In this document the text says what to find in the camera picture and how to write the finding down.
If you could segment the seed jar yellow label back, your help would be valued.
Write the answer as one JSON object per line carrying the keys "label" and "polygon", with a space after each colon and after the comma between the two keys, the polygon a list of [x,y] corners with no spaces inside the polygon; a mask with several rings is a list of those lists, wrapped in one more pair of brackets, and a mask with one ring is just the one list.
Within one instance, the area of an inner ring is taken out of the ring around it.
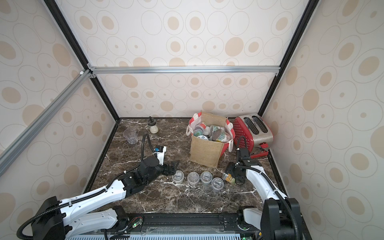
{"label": "seed jar yellow label back", "polygon": [[222,179],[230,184],[236,183],[236,179],[231,174],[223,173]]}

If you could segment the seed jar orange label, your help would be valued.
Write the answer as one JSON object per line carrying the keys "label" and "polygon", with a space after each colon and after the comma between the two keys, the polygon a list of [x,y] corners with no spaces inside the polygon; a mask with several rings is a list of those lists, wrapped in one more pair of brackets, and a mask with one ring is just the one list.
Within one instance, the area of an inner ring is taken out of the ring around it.
{"label": "seed jar orange label", "polygon": [[181,185],[184,181],[185,175],[182,171],[177,170],[176,173],[173,175],[173,182],[176,185]]}

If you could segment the seed jar red label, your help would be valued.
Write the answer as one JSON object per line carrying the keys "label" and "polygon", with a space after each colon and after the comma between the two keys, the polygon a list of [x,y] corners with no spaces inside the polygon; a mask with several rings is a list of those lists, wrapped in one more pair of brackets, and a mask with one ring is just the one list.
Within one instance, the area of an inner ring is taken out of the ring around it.
{"label": "seed jar red label", "polygon": [[203,185],[210,185],[213,180],[213,175],[208,171],[202,172],[200,175],[200,180]]}

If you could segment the seed jar green label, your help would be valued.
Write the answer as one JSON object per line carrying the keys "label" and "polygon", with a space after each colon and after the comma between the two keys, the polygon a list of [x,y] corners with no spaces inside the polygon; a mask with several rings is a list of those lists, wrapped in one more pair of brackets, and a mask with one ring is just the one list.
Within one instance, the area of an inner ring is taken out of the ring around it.
{"label": "seed jar green label", "polygon": [[203,136],[204,135],[204,131],[201,130],[201,129],[196,129],[194,130],[194,136],[195,137],[199,137],[199,136]]}

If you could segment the seed jar sunflower label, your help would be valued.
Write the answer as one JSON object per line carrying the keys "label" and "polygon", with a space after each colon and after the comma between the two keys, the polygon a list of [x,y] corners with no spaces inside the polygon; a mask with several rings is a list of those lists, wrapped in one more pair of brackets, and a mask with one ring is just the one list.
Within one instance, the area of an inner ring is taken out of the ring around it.
{"label": "seed jar sunflower label", "polygon": [[212,134],[212,141],[228,143],[232,139],[231,135],[222,129],[218,129]]}

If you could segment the wide jar pineapple lid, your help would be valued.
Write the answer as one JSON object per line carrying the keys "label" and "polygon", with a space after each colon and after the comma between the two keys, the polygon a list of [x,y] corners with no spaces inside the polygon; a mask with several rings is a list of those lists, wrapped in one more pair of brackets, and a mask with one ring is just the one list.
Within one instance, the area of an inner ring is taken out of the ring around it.
{"label": "wide jar pineapple lid", "polygon": [[205,141],[209,140],[209,138],[207,136],[204,136],[204,135],[198,136],[198,138],[202,139],[202,140],[205,140]]}

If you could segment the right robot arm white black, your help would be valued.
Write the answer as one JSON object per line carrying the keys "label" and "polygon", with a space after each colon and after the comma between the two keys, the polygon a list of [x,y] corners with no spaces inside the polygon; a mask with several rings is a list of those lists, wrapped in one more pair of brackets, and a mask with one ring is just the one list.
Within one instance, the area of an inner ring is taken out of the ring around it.
{"label": "right robot arm white black", "polygon": [[225,174],[242,186],[249,181],[260,195],[263,209],[242,207],[238,210],[240,229],[259,230],[257,240],[302,240],[303,225],[298,201],[289,198],[268,177],[261,163],[251,157],[247,140],[236,140],[236,162],[229,163]]}

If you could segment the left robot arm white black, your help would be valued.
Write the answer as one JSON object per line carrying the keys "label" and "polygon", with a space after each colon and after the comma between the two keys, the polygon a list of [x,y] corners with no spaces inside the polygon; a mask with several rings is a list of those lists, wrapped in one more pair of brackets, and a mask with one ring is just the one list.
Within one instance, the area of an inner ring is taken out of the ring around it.
{"label": "left robot arm white black", "polygon": [[167,151],[165,146],[151,147],[151,155],[145,157],[145,144],[152,144],[149,134],[143,136],[139,164],[115,176],[107,185],[61,201],[57,197],[45,200],[36,215],[21,224],[17,238],[65,240],[78,235],[76,228],[80,227],[85,217],[96,218],[92,211],[141,192],[161,175],[173,176],[180,162],[164,163]]}

